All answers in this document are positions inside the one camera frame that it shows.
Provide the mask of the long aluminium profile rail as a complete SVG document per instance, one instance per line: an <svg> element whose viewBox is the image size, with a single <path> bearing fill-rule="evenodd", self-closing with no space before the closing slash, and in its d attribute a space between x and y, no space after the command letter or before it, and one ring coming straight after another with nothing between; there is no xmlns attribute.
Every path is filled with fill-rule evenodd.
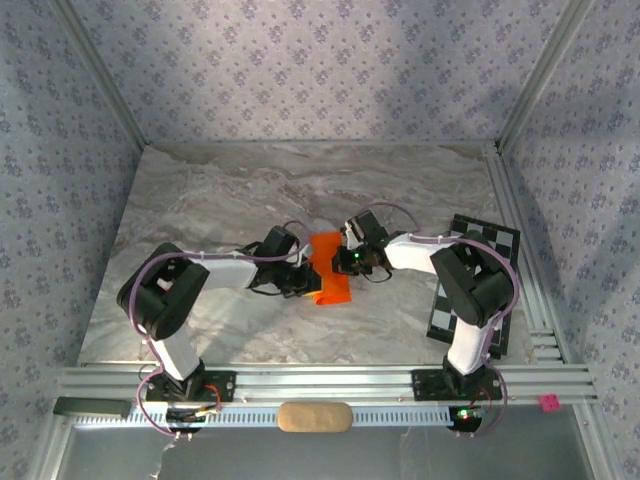
<svg viewBox="0 0 640 480"><path fill-rule="evenodd" d="M417 365L286 365L220 366L234 371L233 401L278 404L286 401L342 401L394 404L414 401L411 372L436 369ZM57 384L59 396L132 400L140 377L150 370L137 364L89 364L65 368ZM562 404L594 403L598 395L588 368L579 364L506 365L499 368L506 398L516 405L535 404L556 394Z"/></svg>

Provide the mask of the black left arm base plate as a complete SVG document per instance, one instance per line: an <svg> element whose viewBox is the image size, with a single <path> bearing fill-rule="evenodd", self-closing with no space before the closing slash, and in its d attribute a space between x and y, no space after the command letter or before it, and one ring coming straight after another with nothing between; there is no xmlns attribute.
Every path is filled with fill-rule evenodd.
<svg viewBox="0 0 640 480"><path fill-rule="evenodd" d="M205 370L183 381L159 375L149 382L144 399L156 402L232 402L236 377L236 373L229 370Z"/></svg>

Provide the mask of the orange cloth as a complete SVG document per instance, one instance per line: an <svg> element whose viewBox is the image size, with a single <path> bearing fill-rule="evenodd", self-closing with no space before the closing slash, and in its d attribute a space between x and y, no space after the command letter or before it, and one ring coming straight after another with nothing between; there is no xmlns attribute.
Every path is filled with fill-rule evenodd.
<svg viewBox="0 0 640 480"><path fill-rule="evenodd" d="M346 275L333 271L332 260L342 245L339 231L315 233L310 239L312 247L311 264L321 278L321 287L313 293L316 305L327 306L351 301L349 280Z"/></svg>

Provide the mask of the tan oval cork pad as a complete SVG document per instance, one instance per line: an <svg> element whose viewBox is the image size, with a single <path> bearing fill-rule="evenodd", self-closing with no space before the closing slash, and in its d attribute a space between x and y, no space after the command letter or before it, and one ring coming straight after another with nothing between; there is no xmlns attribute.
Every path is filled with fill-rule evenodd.
<svg viewBox="0 0 640 480"><path fill-rule="evenodd" d="M353 411L343 402L286 402L276 418L287 433L344 433L353 425Z"/></svg>

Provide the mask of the black grey checkerboard panel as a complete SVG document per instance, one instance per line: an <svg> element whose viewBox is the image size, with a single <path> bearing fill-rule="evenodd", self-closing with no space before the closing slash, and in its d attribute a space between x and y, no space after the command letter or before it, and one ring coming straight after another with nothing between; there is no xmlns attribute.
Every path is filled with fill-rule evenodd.
<svg viewBox="0 0 640 480"><path fill-rule="evenodd" d="M454 215L450 224L451 236L460 236L471 230L480 232L492 248L507 259L514 269L517 269L520 247L519 230L461 214ZM457 315L450 308L444 288L438 285L426 336L451 344L457 319ZM511 319L512 314L509 313L494 332L489 348L492 358L501 359L508 353Z"/></svg>

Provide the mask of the controller board with green light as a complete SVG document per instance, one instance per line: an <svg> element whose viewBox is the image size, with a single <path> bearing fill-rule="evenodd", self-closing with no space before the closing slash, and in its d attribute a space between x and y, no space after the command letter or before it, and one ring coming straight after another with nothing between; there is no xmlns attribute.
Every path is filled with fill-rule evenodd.
<svg viewBox="0 0 640 480"><path fill-rule="evenodd" d="M450 407L449 416L451 424L448 429L460 433L475 433L479 430L484 410L481 407Z"/></svg>

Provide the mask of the flat black bar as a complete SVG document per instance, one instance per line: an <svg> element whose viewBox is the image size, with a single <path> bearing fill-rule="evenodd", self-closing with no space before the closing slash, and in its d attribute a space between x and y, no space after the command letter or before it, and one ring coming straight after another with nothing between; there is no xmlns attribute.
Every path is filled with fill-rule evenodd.
<svg viewBox="0 0 640 480"><path fill-rule="evenodd" d="M128 400L58 397L53 413L65 417L97 417L108 419L124 419L132 408Z"/></svg>

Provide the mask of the aluminium frame post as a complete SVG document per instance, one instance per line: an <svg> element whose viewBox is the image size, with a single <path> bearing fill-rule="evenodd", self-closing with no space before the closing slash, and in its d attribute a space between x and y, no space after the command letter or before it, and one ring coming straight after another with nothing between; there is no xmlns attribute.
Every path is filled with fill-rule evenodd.
<svg viewBox="0 0 640 480"><path fill-rule="evenodd" d="M595 0L567 0L495 141L499 154L504 155L513 147L594 2Z"/></svg>

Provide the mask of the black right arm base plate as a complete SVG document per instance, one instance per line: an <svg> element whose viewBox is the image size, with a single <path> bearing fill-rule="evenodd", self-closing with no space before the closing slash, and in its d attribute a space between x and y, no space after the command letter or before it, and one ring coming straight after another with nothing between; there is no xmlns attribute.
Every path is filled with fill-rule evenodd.
<svg viewBox="0 0 640 480"><path fill-rule="evenodd" d="M443 369L416 369L411 372L411 386L416 401L464 402L483 392L491 400L503 398L497 375L485 368L468 376Z"/></svg>

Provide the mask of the aluminium side rail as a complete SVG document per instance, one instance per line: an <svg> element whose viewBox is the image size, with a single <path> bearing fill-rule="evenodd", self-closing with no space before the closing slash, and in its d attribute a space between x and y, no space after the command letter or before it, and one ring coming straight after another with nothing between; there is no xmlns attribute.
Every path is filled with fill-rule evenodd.
<svg viewBox="0 0 640 480"><path fill-rule="evenodd" d="M485 158L502 219L521 233L517 265L522 285L521 304L532 339L533 356L544 363L571 363L571 353L549 296L547 281L533 256L534 243L520 211L519 198L511 185L507 165L492 150L485 154Z"/></svg>

